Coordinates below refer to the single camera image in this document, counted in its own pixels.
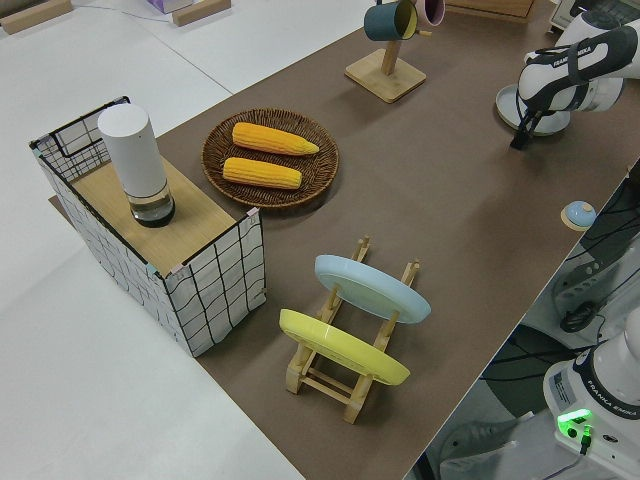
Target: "wooden mug stand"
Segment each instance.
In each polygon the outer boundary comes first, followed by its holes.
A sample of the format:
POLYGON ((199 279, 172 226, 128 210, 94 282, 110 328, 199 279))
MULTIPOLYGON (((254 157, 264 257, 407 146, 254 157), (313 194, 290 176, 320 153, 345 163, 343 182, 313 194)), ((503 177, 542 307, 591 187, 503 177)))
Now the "wooden mug stand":
MULTIPOLYGON (((358 241, 358 246, 354 254, 351 256, 351 259, 357 262, 362 262, 368 250, 369 237, 365 236, 363 239, 358 241)), ((419 268, 420 263, 418 260, 409 262, 402 275, 401 281, 405 285, 411 286, 419 268)), ((331 325, 338 313, 340 305, 342 305, 342 299, 338 297, 337 287, 335 287, 330 292, 329 297, 326 299, 315 318, 331 325)), ((394 313, 389 320, 383 320, 373 343, 373 346, 378 350, 381 350, 382 352, 386 350, 391 334, 396 326, 397 318, 398 313, 394 313)), ((360 375, 356 385, 354 387, 349 387, 314 368, 313 364, 315 359, 316 352, 314 350, 302 344, 298 344, 298 349, 287 366, 287 390, 291 393, 297 394, 300 391, 302 384, 309 385, 310 387, 319 390, 331 398, 344 403, 345 410, 342 418, 345 422, 353 424, 356 421, 365 400, 367 399, 369 389, 373 383, 373 377, 371 375, 360 375)))
MULTIPOLYGON (((429 32, 419 32, 429 36, 429 32)), ((386 49, 379 49, 352 63, 345 75, 362 85, 387 103, 393 103, 421 85, 427 76, 398 58, 402 40, 387 42, 386 49)))

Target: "brown table mat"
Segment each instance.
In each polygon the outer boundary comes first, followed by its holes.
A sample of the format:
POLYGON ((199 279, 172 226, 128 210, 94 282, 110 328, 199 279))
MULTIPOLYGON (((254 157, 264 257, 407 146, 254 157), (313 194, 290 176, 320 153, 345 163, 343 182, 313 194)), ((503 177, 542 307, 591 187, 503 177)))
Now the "brown table mat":
MULTIPOLYGON (((357 31, 159 139, 164 156, 234 216, 246 209, 208 184, 200 166, 219 122, 284 108, 336 139, 341 164, 325 203, 265 215, 267 303, 198 359, 307 478, 402 478, 577 242, 562 207, 578 199, 602 207, 637 159, 637 82, 610 111, 577 113, 566 131, 524 152, 509 148, 514 132, 494 99, 517 81, 524 53, 555 43, 545 33, 552 7, 538 2, 524 25, 449 14, 431 38, 404 42, 400 58, 427 80, 395 104, 344 76, 380 47, 357 31), (352 426, 329 397, 285 390, 295 343, 278 314, 315 314, 326 295, 315 257, 349 256, 364 234, 368 263, 390 275, 422 261, 414 287, 433 313, 396 328, 388 353, 411 376, 374 385, 352 426)), ((379 322, 345 305, 335 324, 372 341, 379 322)))

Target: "mug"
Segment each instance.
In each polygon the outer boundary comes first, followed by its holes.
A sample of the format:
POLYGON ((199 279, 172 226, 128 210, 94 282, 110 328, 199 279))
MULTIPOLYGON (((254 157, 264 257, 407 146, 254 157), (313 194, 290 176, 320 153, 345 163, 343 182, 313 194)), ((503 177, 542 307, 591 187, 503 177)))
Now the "mug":
POLYGON ((418 26, 435 27, 444 18, 445 0, 417 0, 418 26))
POLYGON ((364 32, 375 41, 407 40, 416 33, 418 12, 411 0, 376 4, 364 15, 364 32))

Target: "woven basket tray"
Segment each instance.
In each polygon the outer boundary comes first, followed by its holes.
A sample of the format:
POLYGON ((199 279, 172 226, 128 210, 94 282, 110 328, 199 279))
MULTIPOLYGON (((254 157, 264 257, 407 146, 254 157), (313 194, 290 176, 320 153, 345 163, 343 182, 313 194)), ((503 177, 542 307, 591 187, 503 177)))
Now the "woven basket tray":
POLYGON ((298 113, 272 108, 260 108, 238 113, 216 126, 202 148, 202 166, 209 181, 223 194, 261 208, 301 206, 324 192, 338 171, 338 147, 327 131, 315 121, 298 113), (289 156, 259 152, 233 144, 231 132, 237 122, 250 122, 278 128, 301 137, 320 147, 314 155, 289 156), (222 178, 222 167, 229 157, 284 165, 302 172, 302 185, 297 190, 255 187, 228 182, 222 178))

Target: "yellow corn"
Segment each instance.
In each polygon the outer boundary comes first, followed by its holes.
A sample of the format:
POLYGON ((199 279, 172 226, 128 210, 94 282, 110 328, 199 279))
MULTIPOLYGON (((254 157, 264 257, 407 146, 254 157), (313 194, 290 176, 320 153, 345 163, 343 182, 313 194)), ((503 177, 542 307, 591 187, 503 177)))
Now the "yellow corn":
POLYGON ((317 145, 299 135, 276 128, 238 122, 233 126, 233 143, 240 147, 284 155, 309 155, 317 153, 317 145))
POLYGON ((222 177, 229 182, 286 190, 300 188, 302 183, 302 173, 298 170, 240 157, 227 158, 222 177))

